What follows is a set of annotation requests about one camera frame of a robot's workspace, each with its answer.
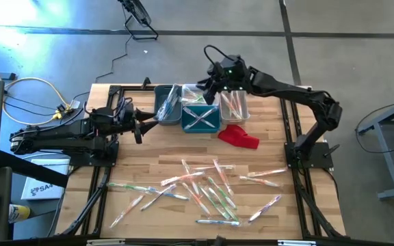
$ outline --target plastic bin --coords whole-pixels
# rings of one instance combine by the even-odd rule
[[[217,110],[205,117],[205,120],[208,122],[212,123],[215,128],[212,128],[208,125],[206,125],[203,122],[198,122],[195,124],[193,127],[190,129],[185,130],[185,126],[187,126],[189,123],[193,122],[196,120],[192,115],[189,115],[186,112],[182,113],[182,129],[186,133],[216,133],[220,129],[220,109],[218,106],[187,106],[187,108],[191,109],[196,115],[201,115],[202,113],[212,109],[216,108]]]
[[[215,95],[215,100],[211,105],[208,105],[203,98],[203,91],[198,89],[195,84],[187,84],[182,86],[182,105],[183,106],[218,106],[220,103],[220,95]],[[186,100],[195,100],[200,98],[196,102],[187,102]]]
[[[172,89],[172,85],[158,85],[155,87],[155,112],[159,110],[159,108],[162,106],[163,102],[168,97],[168,94],[170,93]],[[182,94],[181,88],[177,90],[177,94],[180,96]],[[181,121],[182,118],[182,103],[178,101],[171,114],[165,119],[165,120],[160,120],[159,124],[162,126],[173,126],[178,124]]]
[[[250,114],[248,112],[247,108],[247,93],[246,91],[232,91],[230,94],[228,92],[221,92],[222,95],[220,96],[220,114],[222,118],[222,123],[223,124],[244,124],[246,120],[250,118]],[[241,119],[236,118],[232,113],[231,110],[229,109],[228,105],[226,104],[226,101],[223,99],[223,95],[225,95],[227,98],[231,98],[231,96],[238,96],[240,105],[241,105],[241,112],[240,116],[242,117]]]

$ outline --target gray floor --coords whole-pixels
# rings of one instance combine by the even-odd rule
[[[122,29],[124,20],[119,5],[112,0],[13,2],[0,0],[0,25]],[[154,27],[161,30],[283,31],[277,0],[142,3]],[[286,0],[286,4],[293,31],[394,33],[394,1]],[[70,100],[88,91],[95,77],[109,72],[111,60],[124,53],[127,38],[0,31],[0,71],[50,80]],[[363,152],[354,137],[354,128],[364,115],[394,103],[394,40],[294,38],[293,42],[302,84],[328,90],[344,108],[340,127],[326,138],[332,144],[341,144],[333,154],[334,175],[347,234],[394,242],[394,199],[380,202],[376,197],[377,192],[393,188],[384,158]],[[192,83],[206,76],[209,63],[202,53],[206,44],[241,54],[249,65],[287,83],[293,81],[285,38],[161,36],[158,42],[131,41],[129,55],[114,63],[115,73],[98,82],[139,83],[150,77],[154,83]],[[11,92],[42,105],[54,107],[60,103],[41,83],[26,82]],[[15,109],[10,112],[32,122],[44,119]],[[20,127],[3,115],[2,150],[8,151],[8,135]],[[371,135],[364,140],[369,148],[377,148]],[[14,178],[14,185],[23,186],[22,177]],[[18,223],[15,238],[44,236],[51,220],[52,214],[47,214]]]

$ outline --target red object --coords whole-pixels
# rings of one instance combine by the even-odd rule
[[[218,134],[218,138],[242,148],[257,149],[259,145],[259,139],[247,135],[245,130],[237,125],[228,125],[224,131]]]

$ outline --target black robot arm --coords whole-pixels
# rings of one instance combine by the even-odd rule
[[[10,150],[14,154],[61,150],[71,156],[71,165],[111,166],[118,153],[118,134],[132,132],[136,143],[141,144],[142,136],[157,125],[157,121],[143,122],[152,118],[154,113],[134,110],[133,103],[126,98],[122,98],[115,109],[102,107],[89,112],[86,104],[83,108],[88,118],[12,133]]]
[[[213,48],[224,56],[221,62],[213,62],[207,55],[206,49]],[[209,78],[199,81],[198,87],[204,90],[207,103],[211,104],[215,94],[223,90],[245,90],[254,96],[275,96],[290,100],[311,108],[317,122],[310,131],[298,137],[295,145],[295,155],[302,160],[308,160],[315,142],[326,132],[332,131],[339,125],[342,108],[328,92],[313,91],[310,88],[297,87],[277,81],[272,75],[261,72],[253,67],[246,67],[245,61],[239,55],[225,55],[214,46],[204,49],[205,55],[212,63],[208,69]]]

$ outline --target wooden table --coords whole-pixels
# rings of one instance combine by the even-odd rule
[[[92,85],[89,110],[106,105],[109,86]],[[155,99],[152,92],[126,92],[126,96],[133,98],[135,107],[153,111]],[[160,188],[161,180],[185,173],[181,159],[185,159],[191,167],[210,166],[213,165],[213,159],[218,159],[222,165],[236,165],[235,171],[227,172],[227,175],[235,193],[237,215],[241,220],[247,220],[275,195],[282,194],[276,205],[252,225],[233,228],[228,225],[197,224],[196,219],[205,218],[201,209],[193,201],[171,197],[161,197],[149,209],[140,212],[139,207],[153,197],[147,195],[135,210],[115,228],[110,229],[114,219],[140,193],[109,188],[101,237],[215,238],[220,235],[228,239],[302,238],[290,171],[267,177],[268,180],[281,184],[281,189],[238,179],[239,175],[248,172],[277,169],[286,165],[283,148],[286,139],[279,99],[249,96],[248,108],[251,117],[242,127],[249,135],[261,140],[257,150],[236,148],[219,140],[217,134],[185,134],[180,125],[158,125],[143,137],[143,144],[140,145],[135,143],[131,133],[120,136],[120,151],[110,181]],[[302,105],[298,106],[298,110],[302,129],[307,131],[315,123],[313,114],[308,107]],[[216,172],[207,173],[222,187]],[[87,200],[91,175],[91,167],[82,167],[70,177],[57,223],[57,233],[65,230],[81,212]],[[332,179],[321,169],[312,169],[311,178],[318,207],[335,229],[345,234]],[[178,186],[174,192],[187,194],[182,186]],[[206,199],[203,201],[212,214],[216,215],[216,210],[210,203]],[[307,208],[306,216],[312,231],[311,214]],[[96,207],[92,212],[90,229],[95,217]]]

